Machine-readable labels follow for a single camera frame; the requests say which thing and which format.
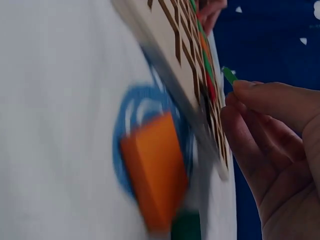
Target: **wooden puzzle board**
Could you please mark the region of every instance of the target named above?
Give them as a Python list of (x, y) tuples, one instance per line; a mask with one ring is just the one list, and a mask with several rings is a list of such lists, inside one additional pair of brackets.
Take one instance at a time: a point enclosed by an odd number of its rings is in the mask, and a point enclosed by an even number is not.
[[(229, 157), (219, 117), (222, 99), (214, 77), (210, 46), (191, 2), (114, 0), (113, 4), (151, 58), (195, 131), (197, 140), (208, 150), (207, 155), (217, 162), (221, 178), (226, 179)], [(211, 68), (211, 74), (205, 65)], [(212, 76), (216, 99), (208, 103), (206, 117), (199, 105), (203, 100), (200, 89), (208, 91), (208, 76)], [(209, 124), (211, 129), (205, 130), (204, 124)]]

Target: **blue circle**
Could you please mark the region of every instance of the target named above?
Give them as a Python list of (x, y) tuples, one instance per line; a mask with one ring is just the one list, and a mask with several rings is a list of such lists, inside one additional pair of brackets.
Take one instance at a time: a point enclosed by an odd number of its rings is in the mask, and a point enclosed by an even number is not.
[[(171, 112), (180, 148), (183, 154), (183, 161), (188, 177), (191, 177), (193, 169), (193, 140), (194, 135), (184, 115), (177, 109), (170, 95), (165, 89), (160, 89), (153, 75), (154, 86), (151, 85), (134, 85), (127, 90), (122, 99), (118, 116), (116, 118), (113, 139), (112, 139), (112, 156), (113, 167), (119, 184), (125, 192), (134, 197), (134, 191), (122, 159), (119, 140), (126, 134), (126, 112), (132, 108), (129, 116), (130, 129), (138, 126), (137, 111), (142, 101), (148, 99), (158, 103), (163, 112)], [(142, 123), (150, 121), (152, 118), (161, 114), (156, 109), (149, 109), (143, 113)]]

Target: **blue fabric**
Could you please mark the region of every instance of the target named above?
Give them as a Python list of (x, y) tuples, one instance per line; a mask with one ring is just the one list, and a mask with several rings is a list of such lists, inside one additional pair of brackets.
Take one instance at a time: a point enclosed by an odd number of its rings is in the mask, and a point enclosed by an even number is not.
[[(220, 65), (238, 79), (320, 90), (319, 13), (319, 0), (230, 0), (214, 27)], [(238, 239), (261, 239), (253, 196), (234, 168)]]

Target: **white table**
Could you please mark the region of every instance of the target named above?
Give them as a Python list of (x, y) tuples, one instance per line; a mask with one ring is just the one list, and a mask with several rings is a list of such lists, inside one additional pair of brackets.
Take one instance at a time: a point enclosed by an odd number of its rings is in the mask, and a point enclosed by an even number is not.
[[(109, 0), (2, 0), (0, 16), (1, 239), (148, 239), (112, 155), (124, 92), (154, 84), (130, 31)], [(237, 236), (229, 167), (208, 239)]]

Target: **orange block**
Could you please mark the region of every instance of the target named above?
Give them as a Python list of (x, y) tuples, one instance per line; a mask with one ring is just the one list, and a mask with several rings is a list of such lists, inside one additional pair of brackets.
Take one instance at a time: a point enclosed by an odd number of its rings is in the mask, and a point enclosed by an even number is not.
[(188, 177), (171, 113), (121, 140), (121, 151), (150, 232), (166, 233), (185, 196)]

